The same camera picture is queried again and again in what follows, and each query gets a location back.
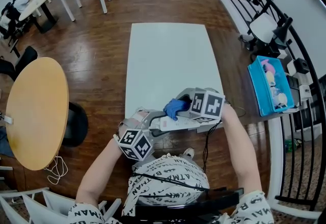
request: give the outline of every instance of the black metal railing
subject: black metal railing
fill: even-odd
[[[273,19],[277,22],[278,26],[281,26],[284,24],[285,20],[287,19],[287,15],[285,13],[283,13],[278,7],[277,5],[274,3],[273,0],[230,0],[232,2],[232,4],[234,5],[234,7],[238,10],[239,14],[241,15],[241,17],[243,18],[243,20],[245,21],[245,23],[247,24],[249,30],[248,30],[248,34],[251,34],[251,30],[250,30],[250,23],[256,19],[259,15],[261,15],[262,13],[267,13],[269,14],[271,17],[273,17]],[[300,37],[298,36],[298,34],[296,33],[295,29],[293,26],[291,26],[289,28],[289,32],[292,35],[292,39],[293,41],[288,41],[287,42],[287,47],[288,50],[290,52],[290,55],[293,59],[295,59],[295,56],[293,54],[293,51],[290,47],[293,46],[294,44],[296,44],[296,48],[298,50],[300,50],[300,52],[302,53],[302,56],[304,57],[304,59],[306,60],[308,67],[310,69],[310,74],[311,74],[311,78],[313,83],[310,85],[311,88],[313,88],[314,94],[315,94],[315,100],[313,100],[312,105],[313,105],[313,109],[317,109],[318,110],[318,114],[319,114],[319,118],[318,121],[321,124],[321,130],[322,130],[322,149],[321,149],[321,160],[320,160],[320,170],[319,172],[317,172],[317,185],[316,188],[313,190],[311,189],[311,183],[312,183],[312,178],[315,177],[314,176],[314,163],[315,163],[315,140],[314,140],[314,119],[313,119],[313,114],[311,112],[311,103],[309,100],[306,101],[306,106],[307,106],[307,110],[308,110],[308,115],[310,117],[309,120],[309,125],[311,127],[311,163],[310,163],[310,170],[309,170],[309,179],[308,179],[308,183],[307,183],[307,188],[304,191],[304,189],[302,188],[303,185],[303,177],[304,177],[304,164],[305,164],[305,132],[304,132],[304,124],[303,124],[303,120],[302,120],[302,111],[298,111],[296,113],[296,118],[299,119],[299,128],[301,130],[301,140],[302,140],[302,148],[301,148],[301,167],[300,167],[300,176],[298,178],[298,187],[297,187],[297,191],[294,192],[293,190],[293,184],[294,184],[294,178],[295,178],[295,169],[294,169],[294,164],[296,162],[296,160],[298,160],[298,158],[295,157],[295,150],[293,149],[292,151],[292,155],[291,155],[291,163],[290,165],[286,164],[286,144],[285,144],[285,138],[287,136],[285,136],[285,130],[284,130],[284,117],[285,116],[289,116],[289,127],[291,128],[291,144],[292,147],[295,147],[295,138],[294,138],[294,132],[293,132],[293,124],[292,124],[292,116],[291,114],[288,115],[284,115],[283,117],[281,117],[281,126],[282,126],[282,133],[283,133],[283,153],[284,153],[284,157],[283,157],[283,173],[282,173],[282,183],[281,183],[281,192],[279,196],[276,196],[275,199],[279,200],[279,201],[284,201],[284,202],[288,202],[288,203],[293,203],[293,204],[300,204],[300,205],[307,205],[309,206],[309,210],[313,211],[316,207],[317,201],[318,201],[318,197],[322,188],[322,183],[323,183],[323,179],[324,179],[324,174],[325,174],[325,168],[326,168],[326,113],[325,113],[325,104],[324,104],[324,99],[323,99],[323,95],[321,92],[321,88],[319,85],[319,81],[318,81],[318,77],[316,74],[316,71],[314,69],[314,66],[311,62],[311,59],[308,55],[308,52],[305,48],[305,46],[303,45]],[[285,192],[285,174],[286,174],[286,169],[288,169],[287,167],[291,167],[290,170],[290,182],[289,185],[286,187],[288,188],[288,192]]]

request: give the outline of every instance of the blue container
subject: blue container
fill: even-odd
[[[275,68],[275,84],[282,93],[287,97],[287,106],[281,108],[275,108],[273,104],[273,98],[270,92],[269,84],[265,75],[265,71],[261,62],[268,59],[268,62]],[[259,111],[261,116],[268,116],[273,113],[280,113],[289,108],[294,107],[294,100],[291,94],[289,83],[286,79],[284,69],[282,67],[281,61],[275,58],[257,56],[254,63],[248,66],[251,80],[254,85]]]

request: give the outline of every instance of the pink object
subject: pink object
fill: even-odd
[[[265,59],[263,61],[261,61],[261,65],[266,69],[267,71],[270,71],[273,75],[275,75],[276,71],[275,68],[268,62],[269,59]]]

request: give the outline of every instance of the blue glove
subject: blue glove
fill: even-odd
[[[172,99],[163,109],[163,111],[167,114],[168,117],[172,118],[174,121],[177,121],[177,112],[179,111],[187,111],[190,107],[190,103]]]

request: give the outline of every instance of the staircase railing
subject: staircase railing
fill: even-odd
[[[230,0],[230,2],[234,5],[234,7],[237,9],[243,20],[245,21],[246,25],[248,26],[248,34],[251,33],[249,25],[250,23],[256,19],[260,14],[267,13],[273,19],[278,23],[278,26],[281,26],[284,24],[287,15],[283,13],[278,6],[275,4],[273,0]],[[283,138],[283,165],[280,165],[280,168],[282,169],[282,180],[280,182],[279,187],[279,194],[275,196],[276,203],[284,202],[284,203],[290,203],[290,207],[286,207],[289,209],[295,209],[295,210],[284,210],[284,212],[292,215],[297,215],[301,217],[308,217],[308,218],[318,218],[318,214],[313,214],[309,211],[314,211],[318,202],[318,198],[320,195],[320,191],[322,189],[322,184],[324,180],[325,175],[325,168],[326,168],[326,113],[325,113],[325,104],[323,99],[323,94],[321,92],[319,80],[316,74],[316,71],[314,69],[314,66],[311,62],[311,59],[308,55],[308,52],[303,45],[299,35],[296,33],[293,26],[289,28],[289,32],[291,34],[291,37],[293,39],[293,42],[290,41],[287,43],[288,50],[290,52],[290,55],[293,59],[295,59],[295,56],[293,54],[293,51],[290,47],[294,46],[297,49],[300,50],[302,53],[302,56],[306,60],[308,67],[310,69],[310,74],[312,78],[312,84],[310,85],[310,88],[313,90],[314,93],[314,100],[309,98],[308,101],[306,101],[306,104],[304,104],[305,110],[300,110],[296,112],[296,114],[287,114],[281,117],[281,128],[282,128],[282,138]],[[304,165],[306,163],[307,165],[307,151],[305,152],[305,139],[307,139],[307,131],[304,130],[304,124],[302,115],[303,112],[305,113],[305,118],[309,118],[309,126],[311,128],[311,155],[309,154],[309,158],[311,158],[311,161],[308,162],[308,165],[310,167],[309,169],[309,178],[308,183],[303,188],[303,179],[304,179]],[[296,126],[301,130],[301,140],[302,140],[302,148],[301,148],[301,156],[300,158],[297,158],[295,156],[295,150],[293,149],[291,159],[288,160],[290,163],[286,161],[286,142],[290,142],[292,144],[292,147],[295,147],[296,140],[294,138],[294,135],[296,134],[295,130],[293,130],[293,122],[294,117],[296,118],[296,121],[298,122]],[[318,124],[321,126],[321,138],[322,138],[322,149],[321,149],[321,160],[320,160],[320,170],[317,174],[318,176],[315,176],[316,168],[314,168],[314,165],[316,163],[315,158],[315,135],[314,135],[314,124],[318,121]],[[285,127],[291,129],[291,139],[286,140],[287,136],[285,136]],[[296,183],[296,173],[295,171],[295,164],[298,162],[301,163],[300,165],[300,174],[298,177],[298,186],[297,190],[294,190],[296,188],[294,187],[294,182]],[[289,185],[285,188],[285,173],[286,169],[290,169],[290,182]],[[317,185],[315,189],[311,188],[312,180],[314,178],[317,178]]]

